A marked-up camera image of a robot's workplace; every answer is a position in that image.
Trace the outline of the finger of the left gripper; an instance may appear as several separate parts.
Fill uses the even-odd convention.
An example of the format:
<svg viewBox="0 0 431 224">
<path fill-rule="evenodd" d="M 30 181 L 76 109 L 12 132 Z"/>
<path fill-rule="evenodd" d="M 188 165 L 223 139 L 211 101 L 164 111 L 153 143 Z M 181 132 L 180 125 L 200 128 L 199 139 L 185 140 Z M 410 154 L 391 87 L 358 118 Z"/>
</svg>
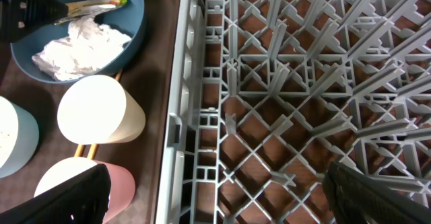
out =
<svg viewBox="0 0 431 224">
<path fill-rule="evenodd" d="M 57 0 L 1 0 L 1 41 L 17 42 L 35 30 L 68 14 Z"/>
</svg>

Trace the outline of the cream white cup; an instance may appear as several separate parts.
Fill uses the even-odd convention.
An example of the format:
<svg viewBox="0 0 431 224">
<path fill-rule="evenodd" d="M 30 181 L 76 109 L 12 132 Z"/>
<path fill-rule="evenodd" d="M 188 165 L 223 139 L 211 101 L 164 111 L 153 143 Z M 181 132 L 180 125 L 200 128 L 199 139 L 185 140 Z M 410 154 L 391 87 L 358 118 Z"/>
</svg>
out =
<svg viewBox="0 0 431 224">
<path fill-rule="evenodd" d="M 105 75 L 84 77 L 62 97 L 57 123 L 79 145 L 126 143 L 145 128 L 145 112 L 127 90 Z"/>
</svg>

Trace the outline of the dark blue plate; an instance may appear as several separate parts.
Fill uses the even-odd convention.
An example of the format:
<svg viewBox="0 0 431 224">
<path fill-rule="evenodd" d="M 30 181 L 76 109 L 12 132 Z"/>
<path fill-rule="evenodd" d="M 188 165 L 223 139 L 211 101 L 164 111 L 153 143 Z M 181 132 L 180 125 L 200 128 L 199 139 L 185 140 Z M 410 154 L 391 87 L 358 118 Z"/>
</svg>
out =
<svg viewBox="0 0 431 224">
<path fill-rule="evenodd" d="M 84 0 L 57 0 L 70 3 Z M 107 24 L 131 37 L 122 53 L 107 66 L 96 71 L 95 74 L 113 75 L 120 71 L 135 56 L 145 35 L 145 2 L 144 0 L 127 0 L 127 4 L 107 13 L 96 16 L 96 22 Z M 43 73 L 33 62 L 32 56 L 42 51 L 51 40 L 63 38 L 67 35 L 68 24 L 46 25 L 16 43 L 11 43 L 11 55 L 16 65 L 29 77 L 43 83 L 59 84 L 50 75 Z"/>
</svg>

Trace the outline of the yellow green snack wrapper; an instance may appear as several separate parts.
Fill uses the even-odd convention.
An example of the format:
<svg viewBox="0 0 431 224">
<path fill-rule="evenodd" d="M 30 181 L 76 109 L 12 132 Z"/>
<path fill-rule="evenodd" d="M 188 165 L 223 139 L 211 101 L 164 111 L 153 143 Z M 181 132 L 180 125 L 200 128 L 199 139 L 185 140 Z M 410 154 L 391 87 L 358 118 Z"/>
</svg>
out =
<svg viewBox="0 0 431 224">
<path fill-rule="evenodd" d="M 65 17 L 57 20 L 54 25 L 64 24 L 71 20 L 85 17 L 96 16 L 121 8 L 127 4 L 128 0 L 85 0 L 67 3 L 68 13 Z"/>
</svg>

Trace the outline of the light blue bowl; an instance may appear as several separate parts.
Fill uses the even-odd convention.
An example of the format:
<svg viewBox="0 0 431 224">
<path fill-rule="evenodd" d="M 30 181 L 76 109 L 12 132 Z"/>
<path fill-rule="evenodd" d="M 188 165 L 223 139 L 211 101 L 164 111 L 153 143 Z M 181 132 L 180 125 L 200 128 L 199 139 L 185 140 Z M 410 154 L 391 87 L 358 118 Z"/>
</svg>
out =
<svg viewBox="0 0 431 224">
<path fill-rule="evenodd" d="M 39 136 L 33 115 L 1 96 L 1 178 L 16 173 L 29 162 Z"/>
</svg>

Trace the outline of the white tissue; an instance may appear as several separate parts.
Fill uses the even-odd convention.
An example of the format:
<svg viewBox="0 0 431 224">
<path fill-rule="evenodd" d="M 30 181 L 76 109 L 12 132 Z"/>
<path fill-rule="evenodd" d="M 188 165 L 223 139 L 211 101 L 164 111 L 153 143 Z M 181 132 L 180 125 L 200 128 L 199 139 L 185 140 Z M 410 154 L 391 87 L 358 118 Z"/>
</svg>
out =
<svg viewBox="0 0 431 224">
<path fill-rule="evenodd" d="M 32 61 L 56 81 L 79 79 L 107 66 L 130 41 L 130 36 L 85 16 L 71 21 L 68 36 L 51 40 Z"/>
</svg>

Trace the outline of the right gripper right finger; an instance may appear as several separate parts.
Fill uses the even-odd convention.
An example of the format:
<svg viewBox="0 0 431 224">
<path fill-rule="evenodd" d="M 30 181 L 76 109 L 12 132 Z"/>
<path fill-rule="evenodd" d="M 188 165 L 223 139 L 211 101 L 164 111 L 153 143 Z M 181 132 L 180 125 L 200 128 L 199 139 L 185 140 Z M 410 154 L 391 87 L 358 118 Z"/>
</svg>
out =
<svg viewBox="0 0 431 224">
<path fill-rule="evenodd" d="M 430 210 L 338 162 L 323 180 L 329 208 L 337 223 L 430 224 Z"/>
</svg>

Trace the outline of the pink cup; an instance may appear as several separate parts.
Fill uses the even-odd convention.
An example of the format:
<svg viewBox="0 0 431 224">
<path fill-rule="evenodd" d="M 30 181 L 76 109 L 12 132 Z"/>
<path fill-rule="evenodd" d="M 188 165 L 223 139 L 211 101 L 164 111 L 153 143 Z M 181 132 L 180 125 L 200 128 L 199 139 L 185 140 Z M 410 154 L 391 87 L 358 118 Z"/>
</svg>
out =
<svg viewBox="0 0 431 224">
<path fill-rule="evenodd" d="M 109 222 L 129 206 L 135 195 L 135 180 L 132 174 L 119 165 L 85 157 L 69 157 L 61 160 L 43 175 L 36 187 L 34 197 L 37 197 L 99 163 L 107 167 L 110 175 L 110 202 L 103 223 Z"/>
</svg>

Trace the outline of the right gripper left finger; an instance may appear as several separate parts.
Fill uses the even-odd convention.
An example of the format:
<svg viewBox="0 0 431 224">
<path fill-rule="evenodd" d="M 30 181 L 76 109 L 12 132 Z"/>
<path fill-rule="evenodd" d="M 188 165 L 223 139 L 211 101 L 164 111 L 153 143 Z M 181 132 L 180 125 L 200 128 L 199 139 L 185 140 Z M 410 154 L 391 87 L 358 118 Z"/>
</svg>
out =
<svg viewBox="0 0 431 224">
<path fill-rule="evenodd" d="M 101 224 L 108 212 L 110 189 L 108 169 L 99 163 L 1 213 L 1 224 Z"/>
</svg>

